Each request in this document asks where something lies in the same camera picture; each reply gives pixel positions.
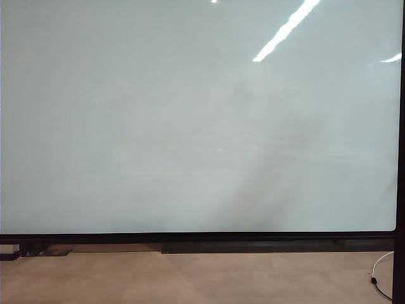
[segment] black stand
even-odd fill
[[[163,254],[392,251],[393,239],[314,239],[268,242],[163,243]]]
[[[405,303],[405,241],[404,235],[395,240],[394,251],[394,277],[392,285],[392,302],[395,304]]]
[[[14,261],[20,257],[20,252],[16,251],[14,253],[0,253],[0,261]]]

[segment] whiteboard frame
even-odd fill
[[[402,15],[402,53],[405,52],[405,8]],[[352,232],[148,232],[100,234],[0,234],[0,244],[122,244],[171,242],[281,241],[296,239],[395,239],[405,243],[405,60],[401,61],[399,159],[396,228],[393,231]]]

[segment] floor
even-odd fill
[[[382,252],[162,255],[71,253],[1,264],[3,304],[384,304]],[[391,294],[392,257],[376,276]]]

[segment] whiteboard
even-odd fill
[[[1,14],[1,233],[395,229],[402,1]]]

